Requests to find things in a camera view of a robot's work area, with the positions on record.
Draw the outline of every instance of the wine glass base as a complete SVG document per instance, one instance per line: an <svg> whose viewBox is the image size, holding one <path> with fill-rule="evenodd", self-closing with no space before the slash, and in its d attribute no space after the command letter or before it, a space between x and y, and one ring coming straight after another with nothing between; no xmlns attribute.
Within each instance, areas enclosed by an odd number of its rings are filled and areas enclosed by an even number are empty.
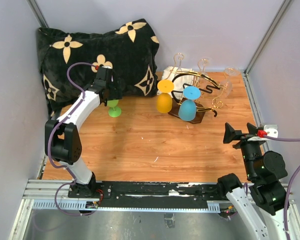
<svg viewBox="0 0 300 240"><path fill-rule="evenodd" d="M109 111L108 111L109 116L112 117L112 118L119 117L121 115L121 113L122 113L122 110L118 106L110 108Z"/></svg>

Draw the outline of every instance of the beige flower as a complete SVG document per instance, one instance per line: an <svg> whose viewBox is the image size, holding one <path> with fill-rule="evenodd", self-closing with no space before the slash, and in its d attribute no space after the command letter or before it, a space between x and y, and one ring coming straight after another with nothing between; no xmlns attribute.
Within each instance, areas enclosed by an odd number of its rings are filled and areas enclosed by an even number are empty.
<svg viewBox="0 0 300 240"><path fill-rule="evenodd" d="M49 79L46 77L46 75L43 74L43 84L46 91L46 96L48 99L51 99L53 101L56 100L57 92L59 92L59 89L56 88L51 84Z"/></svg>
<svg viewBox="0 0 300 240"><path fill-rule="evenodd" d="M157 36L152 36L151 40L154 41L157 44L159 43L159 40L158 40Z"/></svg>
<svg viewBox="0 0 300 240"><path fill-rule="evenodd" d="M71 41L72 37L70 34L65 37L64 41L57 41L52 44L55 49L63 49L63 58L65 63L68 63L71 54L71 48L80 48L83 44L78 41Z"/></svg>
<svg viewBox="0 0 300 240"><path fill-rule="evenodd" d="M98 67L109 66L113 68L112 63L110 61L106 61L106 57L103 54L98 55L96 58L96 62L92 64ZM98 70L94 66L91 66L91 70L95 73L98 72Z"/></svg>
<svg viewBox="0 0 300 240"><path fill-rule="evenodd" d="M120 27L119 31L116 31L115 33L124 34L128 32L129 38L134 43L136 38L136 30L144 27L146 24L146 22L135 22L134 24L132 24L131 21Z"/></svg>
<svg viewBox="0 0 300 240"><path fill-rule="evenodd" d="M145 73L145 76L141 79L140 82L138 82L136 85L134 85L137 88L140 88L145 96L147 96L150 91L152 90L152 86L154 84L155 78L154 75L150 69L150 66L148 65L148 69Z"/></svg>

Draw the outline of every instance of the wood grain surface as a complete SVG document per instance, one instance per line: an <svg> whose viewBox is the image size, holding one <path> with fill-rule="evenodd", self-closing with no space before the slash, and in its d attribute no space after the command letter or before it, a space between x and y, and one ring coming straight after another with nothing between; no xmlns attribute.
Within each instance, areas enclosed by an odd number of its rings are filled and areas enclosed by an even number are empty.
<svg viewBox="0 0 300 240"><path fill-rule="evenodd" d="M222 72L210 72L209 76L217 82L225 78ZM255 122L242 77L235 77L232 84L218 116L207 112L200 124L159 113L156 97L124 97L117 118L110 117L109 108L102 104L80 129L84 162L101 181L216 182L235 173L245 182L241 151L223 144L225 122L243 132L247 132L248 122ZM71 177L48 162L43 179Z"/></svg>

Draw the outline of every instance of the gray wall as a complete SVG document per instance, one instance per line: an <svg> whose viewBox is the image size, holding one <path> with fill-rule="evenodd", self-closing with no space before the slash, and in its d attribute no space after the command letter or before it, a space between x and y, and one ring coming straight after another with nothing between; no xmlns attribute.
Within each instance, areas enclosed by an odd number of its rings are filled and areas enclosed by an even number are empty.
<svg viewBox="0 0 300 240"><path fill-rule="evenodd" d="M300 137L300 0L295 0L250 74L261 116L279 136ZM271 142L286 163L289 179L300 164L300 143ZM300 211L300 173L292 191Z"/></svg>
<svg viewBox="0 0 300 240"><path fill-rule="evenodd" d="M159 41L159 70L173 65L177 52L184 67L197 69L211 57L211 70L245 69L282 0L37 0L51 28L106 33L145 18Z"/></svg>
<svg viewBox="0 0 300 240"><path fill-rule="evenodd" d="M45 95L38 22L25 0L0 0L0 240L10 234L28 178L43 156Z"/></svg>

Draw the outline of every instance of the gray floor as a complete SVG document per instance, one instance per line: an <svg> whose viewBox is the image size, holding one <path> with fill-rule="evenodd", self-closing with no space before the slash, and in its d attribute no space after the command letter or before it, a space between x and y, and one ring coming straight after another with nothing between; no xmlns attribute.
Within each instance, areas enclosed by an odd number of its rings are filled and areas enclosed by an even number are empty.
<svg viewBox="0 0 300 240"><path fill-rule="evenodd" d="M66 216L57 210L39 210L28 224L24 240L249 240L237 215L227 221L216 213L176 213L167 228L163 212L98 211L92 216Z"/></svg>

